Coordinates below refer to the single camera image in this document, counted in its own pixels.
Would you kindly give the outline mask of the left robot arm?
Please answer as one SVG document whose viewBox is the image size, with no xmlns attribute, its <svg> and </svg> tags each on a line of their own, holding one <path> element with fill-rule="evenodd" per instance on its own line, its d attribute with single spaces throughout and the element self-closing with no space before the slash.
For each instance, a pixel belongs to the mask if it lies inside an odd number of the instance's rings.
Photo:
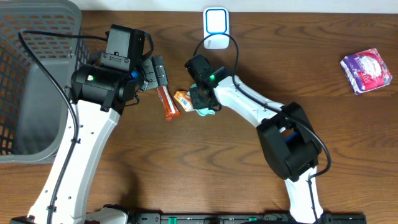
<svg viewBox="0 0 398 224">
<path fill-rule="evenodd" d="M 145 52 L 149 33 L 112 25 L 106 34 L 101 63 L 89 62 L 71 77 L 61 96 L 68 117 L 52 169 L 26 216 L 13 223 L 131 223 L 132 213 L 105 205 L 88 213 L 91 183 L 105 144 L 124 109 L 138 104 L 138 93 L 168 83 L 162 57 Z"/>
</svg>

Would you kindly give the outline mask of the purple snack packet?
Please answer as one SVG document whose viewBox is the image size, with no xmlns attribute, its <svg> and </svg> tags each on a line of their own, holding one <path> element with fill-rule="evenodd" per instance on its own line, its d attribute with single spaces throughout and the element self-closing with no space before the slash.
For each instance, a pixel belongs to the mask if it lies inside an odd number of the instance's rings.
<svg viewBox="0 0 398 224">
<path fill-rule="evenodd" d="M 355 95 L 387 86 L 392 74 L 376 48 L 345 56 L 340 66 Z"/>
</svg>

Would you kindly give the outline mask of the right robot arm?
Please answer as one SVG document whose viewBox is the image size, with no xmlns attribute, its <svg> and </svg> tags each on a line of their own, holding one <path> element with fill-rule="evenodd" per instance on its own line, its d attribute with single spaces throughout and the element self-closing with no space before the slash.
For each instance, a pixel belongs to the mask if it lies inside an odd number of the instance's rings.
<svg viewBox="0 0 398 224">
<path fill-rule="evenodd" d="M 320 221 L 323 209 L 315 176 L 322 144 L 303 108 L 262 96 L 232 70 L 212 67 L 201 54 L 188 60 L 185 68 L 196 84 L 193 107 L 229 108 L 251 123 L 269 167 L 285 182 L 291 217 L 298 223 Z"/>
</svg>

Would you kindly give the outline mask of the orange snack packet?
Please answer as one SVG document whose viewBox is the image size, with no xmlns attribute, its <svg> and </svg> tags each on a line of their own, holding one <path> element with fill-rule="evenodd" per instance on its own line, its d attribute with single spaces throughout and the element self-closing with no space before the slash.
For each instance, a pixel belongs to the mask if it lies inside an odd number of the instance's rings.
<svg viewBox="0 0 398 224">
<path fill-rule="evenodd" d="M 185 90 L 176 91 L 176 93 L 174 94 L 174 98 L 177 100 L 177 102 L 182 106 L 182 108 L 186 112 L 191 112 L 195 110 L 193 108 L 191 97 L 188 91 Z"/>
</svg>

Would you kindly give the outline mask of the teal wrapper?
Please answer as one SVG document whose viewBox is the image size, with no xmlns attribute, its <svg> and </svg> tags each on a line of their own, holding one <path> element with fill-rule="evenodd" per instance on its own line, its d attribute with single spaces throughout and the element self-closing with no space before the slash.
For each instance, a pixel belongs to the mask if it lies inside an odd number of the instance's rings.
<svg viewBox="0 0 398 224">
<path fill-rule="evenodd" d="M 200 116 L 208 116 L 208 115 L 215 115 L 216 112 L 213 110 L 210 110 L 208 108 L 204 108 L 204 109 L 199 109 L 196 110 L 196 112 L 200 115 Z"/>
</svg>

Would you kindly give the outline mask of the red snack bar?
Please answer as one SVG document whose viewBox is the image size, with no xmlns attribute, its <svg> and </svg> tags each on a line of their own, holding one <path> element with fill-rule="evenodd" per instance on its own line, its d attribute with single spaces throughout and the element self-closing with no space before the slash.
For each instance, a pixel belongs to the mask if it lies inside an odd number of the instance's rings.
<svg viewBox="0 0 398 224">
<path fill-rule="evenodd" d="M 177 106 L 175 105 L 172 96 L 169 92 L 168 86 L 166 85 L 166 86 L 157 87 L 157 92 L 164 107 L 166 120 L 171 121 L 174 118 L 180 116 L 181 112 L 178 110 Z"/>
</svg>

